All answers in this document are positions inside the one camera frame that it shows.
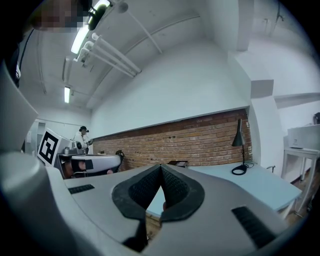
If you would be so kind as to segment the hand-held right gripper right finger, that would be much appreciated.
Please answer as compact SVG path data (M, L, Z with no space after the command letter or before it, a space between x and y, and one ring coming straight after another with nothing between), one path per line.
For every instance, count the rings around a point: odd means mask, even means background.
M145 256L245 256L258 253L288 227L285 220L249 188L249 174L227 166L173 167L198 181L202 205L189 218L164 222L142 251Z

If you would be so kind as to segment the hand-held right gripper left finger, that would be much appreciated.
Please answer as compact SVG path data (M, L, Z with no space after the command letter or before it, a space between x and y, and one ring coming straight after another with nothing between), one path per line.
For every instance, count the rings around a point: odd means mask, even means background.
M146 210L162 181L159 164L104 176L65 179L71 200L68 224L83 252L161 252L147 241Z

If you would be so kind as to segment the person's left hand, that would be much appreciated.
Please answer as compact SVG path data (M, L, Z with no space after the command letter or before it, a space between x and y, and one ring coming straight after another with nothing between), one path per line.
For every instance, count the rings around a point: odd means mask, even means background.
M85 178L113 174L112 169L100 172L88 173L86 162L78 160L67 160L61 164L63 179Z

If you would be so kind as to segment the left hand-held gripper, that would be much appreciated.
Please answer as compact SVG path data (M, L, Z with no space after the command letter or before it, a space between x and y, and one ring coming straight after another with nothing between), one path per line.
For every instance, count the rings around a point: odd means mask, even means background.
M67 139L49 128L43 132L37 151L37 157L46 167L53 167L63 172L61 164L65 161L85 161L88 173L97 173L105 170L119 171L125 154L117 150L114 155L88 154L84 148L85 143L78 140Z

